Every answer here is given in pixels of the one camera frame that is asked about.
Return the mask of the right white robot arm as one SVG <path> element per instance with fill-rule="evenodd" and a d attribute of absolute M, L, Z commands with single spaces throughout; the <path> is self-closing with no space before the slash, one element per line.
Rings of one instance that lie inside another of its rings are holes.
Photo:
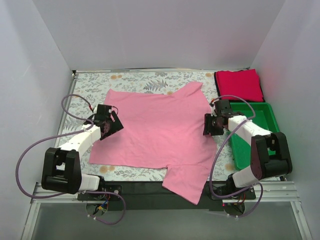
<path fill-rule="evenodd" d="M 210 194 L 218 199 L 237 199 L 261 180 L 281 177 L 293 171 L 287 137 L 282 132 L 271 132 L 255 123 L 253 118 L 234 111 L 229 100 L 218 97 L 209 104 L 212 113 L 204 116 L 203 135 L 222 136 L 226 130 L 230 135 L 238 135 L 250 146 L 250 164 L 246 168 L 228 176 L 221 186 L 222 195 L 209 182 Z"/>

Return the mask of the pink t shirt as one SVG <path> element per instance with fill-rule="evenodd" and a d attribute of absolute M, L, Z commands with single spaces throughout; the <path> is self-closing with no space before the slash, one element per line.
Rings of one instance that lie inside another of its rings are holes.
<path fill-rule="evenodd" d="M 217 152 L 214 139 L 203 134 L 211 108 L 202 83 L 170 95 L 109 90 L 104 102 L 118 108 L 123 129 L 95 142 L 89 162 L 165 168 L 163 187 L 197 205 Z"/>

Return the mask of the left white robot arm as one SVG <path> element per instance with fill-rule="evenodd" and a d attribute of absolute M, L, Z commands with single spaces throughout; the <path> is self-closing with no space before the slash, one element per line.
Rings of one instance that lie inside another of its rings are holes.
<path fill-rule="evenodd" d="M 81 157 L 95 142 L 122 130 L 116 107 L 99 104 L 82 125 L 83 132 L 76 134 L 58 148 L 49 148 L 44 155 L 41 186 L 64 194 L 89 191 L 95 200 L 106 196 L 103 177 L 82 173 Z"/>

